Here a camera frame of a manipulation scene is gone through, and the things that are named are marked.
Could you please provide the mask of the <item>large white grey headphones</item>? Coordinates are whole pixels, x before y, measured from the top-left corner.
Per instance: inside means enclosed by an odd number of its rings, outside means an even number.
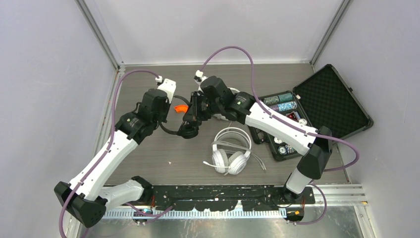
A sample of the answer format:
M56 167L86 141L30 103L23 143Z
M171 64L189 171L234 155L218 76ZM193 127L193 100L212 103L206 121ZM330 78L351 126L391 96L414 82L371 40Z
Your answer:
M229 89L231 90L231 92L232 92L233 94L237 94L237 93L239 93L239 92L240 92L238 89L233 88L233 87L229 87ZM214 117L214 118L216 118L216 119L218 119L218 120L229 121L229 119L227 119L227 118L226 118L225 116L223 116L222 114L214 114L214 115L212 115L212 117Z

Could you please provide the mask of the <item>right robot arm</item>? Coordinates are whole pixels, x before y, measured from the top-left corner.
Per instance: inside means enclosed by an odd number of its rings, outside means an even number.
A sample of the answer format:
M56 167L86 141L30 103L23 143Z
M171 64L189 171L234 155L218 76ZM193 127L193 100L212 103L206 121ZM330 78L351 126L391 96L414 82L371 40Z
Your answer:
M195 134L203 121L221 115L228 121L255 127L278 137L302 157L288 177L283 198L296 203L303 196L304 188L312 180L320 179L332 153L332 132L302 125L268 106L257 97L243 92L232 92L221 78L205 77L198 71L194 77L198 90L191 94L191 101L183 120Z

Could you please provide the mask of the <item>small white headphones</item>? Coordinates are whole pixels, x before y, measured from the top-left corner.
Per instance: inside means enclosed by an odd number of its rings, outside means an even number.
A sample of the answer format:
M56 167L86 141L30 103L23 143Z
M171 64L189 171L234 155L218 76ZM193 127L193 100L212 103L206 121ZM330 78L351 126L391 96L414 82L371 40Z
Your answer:
M252 154L252 141L243 129L229 126L216 134L211 149L211 163L203 164L223 175L237 175Z

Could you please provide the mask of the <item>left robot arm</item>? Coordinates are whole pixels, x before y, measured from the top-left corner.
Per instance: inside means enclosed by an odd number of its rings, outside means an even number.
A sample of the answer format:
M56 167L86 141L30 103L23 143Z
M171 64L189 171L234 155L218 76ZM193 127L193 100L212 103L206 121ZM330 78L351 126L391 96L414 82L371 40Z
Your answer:
M136 109L124 114L113 134L88 166L69 183L54 188L62 207L86 228L93 227L107 210L127 202L147 205L152 185L140 176L105 188L104 184L119 164L166 120L174 90L150 89Z

